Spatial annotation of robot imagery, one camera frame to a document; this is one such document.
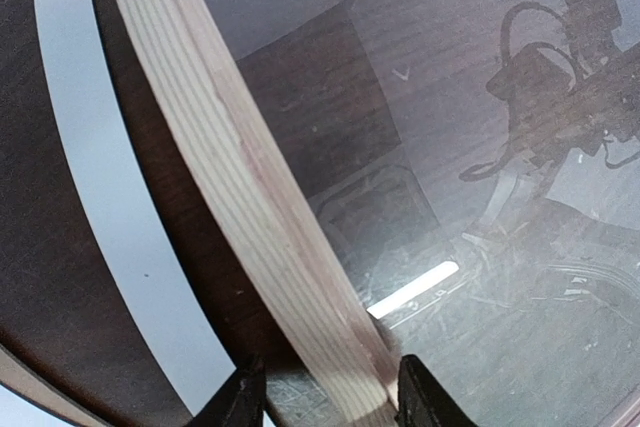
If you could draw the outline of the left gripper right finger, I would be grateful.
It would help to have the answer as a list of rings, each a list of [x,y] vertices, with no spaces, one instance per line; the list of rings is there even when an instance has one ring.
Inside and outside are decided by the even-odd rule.
[[[413,354],[401,358],[398,376],[398,414],[404,427],[476,427],[454,399]]]

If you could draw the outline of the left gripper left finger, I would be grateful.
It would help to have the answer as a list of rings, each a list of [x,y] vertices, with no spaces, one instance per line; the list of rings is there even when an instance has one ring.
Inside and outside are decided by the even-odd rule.
[[[251,356],[192,419],[192,427],[259,427],[267,402],[264,361]]]

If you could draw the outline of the clear acrylic sheet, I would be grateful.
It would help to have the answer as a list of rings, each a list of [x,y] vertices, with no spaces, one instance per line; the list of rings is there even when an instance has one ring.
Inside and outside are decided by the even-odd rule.
[[[365,308],[479,426],[639,422],[639,0],[205,0]]]

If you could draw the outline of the white mat board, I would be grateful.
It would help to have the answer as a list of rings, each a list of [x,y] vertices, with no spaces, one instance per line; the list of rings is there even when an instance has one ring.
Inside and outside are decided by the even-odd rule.
[[[1,341],[116,426],[233,369],[144,180],[93,0],[1,0]]]

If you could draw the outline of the wooden picture frame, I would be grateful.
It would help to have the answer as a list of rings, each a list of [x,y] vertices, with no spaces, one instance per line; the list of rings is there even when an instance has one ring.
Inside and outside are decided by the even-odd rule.
[[[204,0],[116,0],[173,139],[275,322],[350,426],[390,426],[398,364]]]

